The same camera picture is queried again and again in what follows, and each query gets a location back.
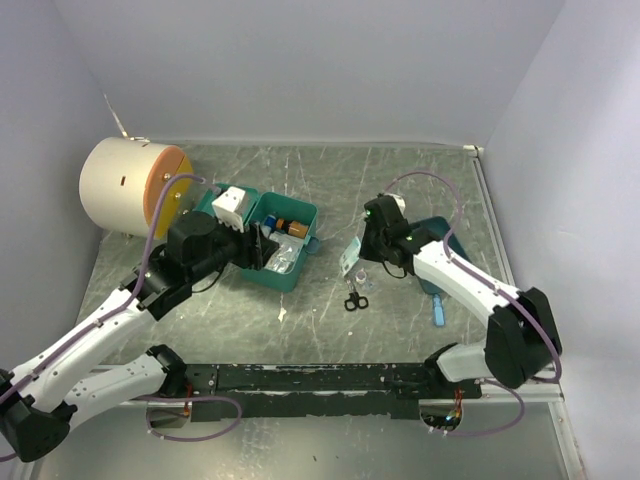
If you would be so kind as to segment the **blue white card packet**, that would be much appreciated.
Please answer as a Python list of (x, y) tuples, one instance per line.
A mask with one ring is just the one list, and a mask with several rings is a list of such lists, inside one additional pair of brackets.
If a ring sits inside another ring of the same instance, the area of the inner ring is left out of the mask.
[(359, 261), (361, 240), (355, 236), (339, 258), (339, 267), (342, 276), (346, 276)]

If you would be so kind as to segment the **silver foil packets bag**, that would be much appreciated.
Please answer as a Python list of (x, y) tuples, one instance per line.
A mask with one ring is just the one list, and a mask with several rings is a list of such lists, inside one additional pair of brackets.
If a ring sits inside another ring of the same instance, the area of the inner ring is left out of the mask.
[(265, 269), (277, 274), (290, 273), (303, 250), (304, 240), (278, 232), (272, 233), (269, 239), (277, 240), (280, 248), (265, 265)]

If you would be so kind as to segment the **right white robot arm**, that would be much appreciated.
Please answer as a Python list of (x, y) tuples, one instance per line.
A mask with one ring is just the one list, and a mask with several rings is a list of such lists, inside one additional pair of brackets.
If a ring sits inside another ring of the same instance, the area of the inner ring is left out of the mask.
[(429, 359), (426, 390), (443, 398), (461, 381), (490, 378), (511, 389), (559, 363), (562, 346), (546, 294), (501, 282), (455, 253), (444, 237), (404, 217), (396, 198), (380, 195), (364, 205), (359, 256), (399, 267), (430, 282), (469, 310), (486, 339), (447, 346)]

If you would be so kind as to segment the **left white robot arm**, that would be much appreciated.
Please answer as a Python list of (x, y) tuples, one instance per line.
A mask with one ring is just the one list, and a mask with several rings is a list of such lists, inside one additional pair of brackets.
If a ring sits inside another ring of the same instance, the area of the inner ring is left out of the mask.
[(118, 404), (187, 389), (187, 366), (168, 346), (149, 348), (133, 362), (90, 371), (133, 333), (188, 300), (196, 283), (233, 264), (262, 269), (279, 245), (261, 227), (235, 230), (200, 211), (181, 216), (162, 244), (146, 246), (140, 265), (63, 338), (1, 373), (1, 434), (28, 463), (54, 450), (70, 431)]

